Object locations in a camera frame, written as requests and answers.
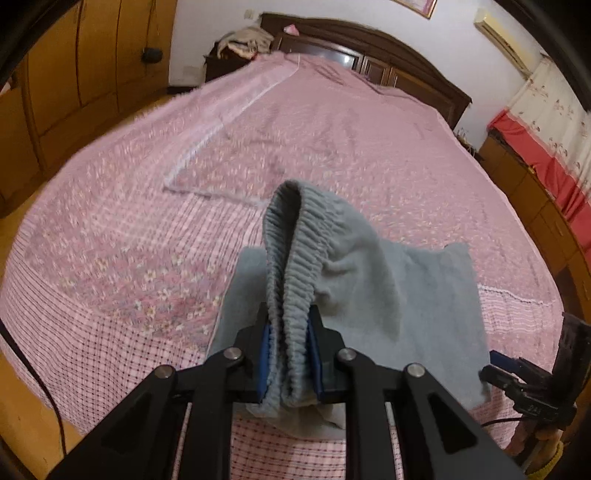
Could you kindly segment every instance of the blue gripper pad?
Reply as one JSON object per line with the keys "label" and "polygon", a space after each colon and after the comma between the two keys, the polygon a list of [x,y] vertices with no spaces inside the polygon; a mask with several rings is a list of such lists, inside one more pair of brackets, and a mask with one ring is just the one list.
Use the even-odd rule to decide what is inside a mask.
{"label": "blue gripper pad", "polygon": [[258,401],[267,393],[267,378],[269,377],[269,336],[271,334],[271,325],[267,323],[262,331],[261,352],[259,354],[259,371],[256,383],[256,394]]}
{"label": "blue gripper pad", "polygon": [[503,355],[496,350],[490,351],[491,356],[491,365],[495,367],[499,367],[503,369],[505,372],[509,372],[510,374],[517,374],[519,371],[519,365],[517,360],[511,358],[510,356]]}
{"label": "blue gripper pad", "polygon": [[308,359],[312,370],[312,381],[314,392],[317,396],[322,396],[324,388],[322,386],[322,366],[320,365],[320,352],[318,349],[318,340],[314,334],[314,329],[308,315],[308,330],[306,334],[306,349],[308,350]]}

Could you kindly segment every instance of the air conditioner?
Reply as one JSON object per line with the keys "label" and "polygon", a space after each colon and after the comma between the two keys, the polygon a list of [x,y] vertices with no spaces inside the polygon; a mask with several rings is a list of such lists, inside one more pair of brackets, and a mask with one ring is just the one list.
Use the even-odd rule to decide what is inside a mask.
{"label": "air conditioner", "polygon": [[524,78],[529,78],[531,70],[527,63],[531,64],[530,55],[511,37],[495,17],[480,8],[476,13],[474,25],[504,53]]}

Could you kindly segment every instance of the metal screw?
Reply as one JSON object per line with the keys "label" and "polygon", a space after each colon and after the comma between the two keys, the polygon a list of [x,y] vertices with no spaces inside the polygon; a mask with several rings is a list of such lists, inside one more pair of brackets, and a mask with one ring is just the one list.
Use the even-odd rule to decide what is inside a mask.
{"label": "metal screw", "polygon": [[174,373],[174,368],[170,365],[160,365],[154,370],[154,375],[158,378],[169,378]]}
{"label": "metal screw", "polygon": [[357,352],[351,348],[342,348],[337,355],[343,362],[350,362],[357,356]]}
{"label": "metal screw", "polygon": [[407,372],[411,377],[421,378],[425,374],[425,367],[421,364],[410,364],[407,366]]}
{"label": "metal screw", "polygon": [[242,350],[240,350],[237,346],[231,346],[230,348],[226,348],[223,351],[223,356],[225,356],[228,360],[238,360],[242,356]]}

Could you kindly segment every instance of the wooden floor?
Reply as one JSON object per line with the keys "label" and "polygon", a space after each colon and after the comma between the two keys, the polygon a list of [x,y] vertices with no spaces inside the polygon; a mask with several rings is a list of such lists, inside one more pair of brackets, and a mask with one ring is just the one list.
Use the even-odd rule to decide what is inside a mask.
{"label": "wooden floor", "polygon": [[[171,97],[163,97],[134,113],[133,117]],[[22,218],[42,191],[41,186],[17,210],[0,219],[0,284],[4,266],[10,253],[12,241],[17,234]],[[66,422],[66,445],[68,451],[82,438],[76,429]],[[15,375],[12,366],[0,353],[0,436],[21,459],[21,462],[38,479],[44,479],[61,460],[59,430],[53,410],[46,407]]]}

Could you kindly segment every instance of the black cable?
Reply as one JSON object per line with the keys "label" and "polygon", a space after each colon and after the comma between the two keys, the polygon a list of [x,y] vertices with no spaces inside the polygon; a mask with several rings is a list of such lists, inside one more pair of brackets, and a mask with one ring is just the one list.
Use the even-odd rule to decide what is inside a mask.
{"label": "black cable", "polygon": [[496,420],[486,421],[483,424],[481,424],[480,426],[482,428],[484,428],[484,427],[489,427],[490,425],[496,425],[497,423],[507,423],[509,421],[521,421],[521,420],[531,420],[531,421],[534,421],[534,420],[537,420],[537,419],[531,419],[529,417],[511,417],[511,418],[508,418],[508,419],[496,419]]}
{"label": "black cable", "polygon": [[15,353],[15,355],[22,362],[22,364],[25,366],[25,368],[33,376],[33,378],[35,379],[37,384],[41,387],[41,389],[43,390],[43,393],[46,395],[47,399],[49,400],[49,403],[53,407],[53,411],[56,413],[56,417],[57,417],[57,424],[60,428],[61,452],[62,452],[63,456],[65,457],[66,456],[66,434],[64,433],[64,423],[61,420],[60,410],[57,408],[56,402],[53,400],[53,397],[49,393],[49,390],[45,386],[45,383],[43,383],[43,380],[41,379],[41,377],[37,374],[37,372],[35,372],[35,369],[29,363],[29,360],[27,360],[27,357],[25,356],[25,354],[22,352],[20,347],[17,345],[14,338],[12,338],[12,335],[10,335],[10,332],[6,329],[6,326],[2,322],[1,318],[0,318],[0,336],[2,336],[2,338],[4,338],[4,341],[8,344],[9,348]]}

